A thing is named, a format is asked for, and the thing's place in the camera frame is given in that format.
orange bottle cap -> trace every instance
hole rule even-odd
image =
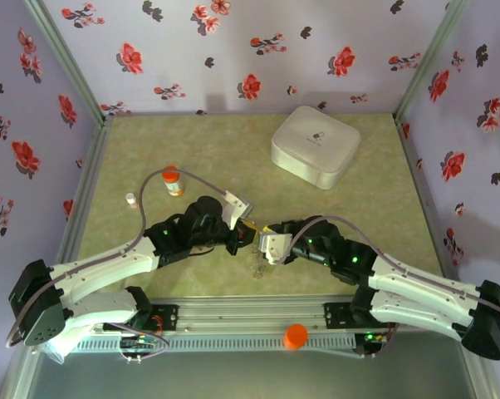
[[[165,166],[164,169],[178,169],[178,168],[176,168],[176,166],[174,165],[169,165]],[[174,183],[180,177],[180,173],[178,172],[162,172],[161,175],[167,183]]]
[[[283,336],[283,344],[289,351],[296,351],[306,344],[307,339],[307,329],[301,324],[292,324]]]

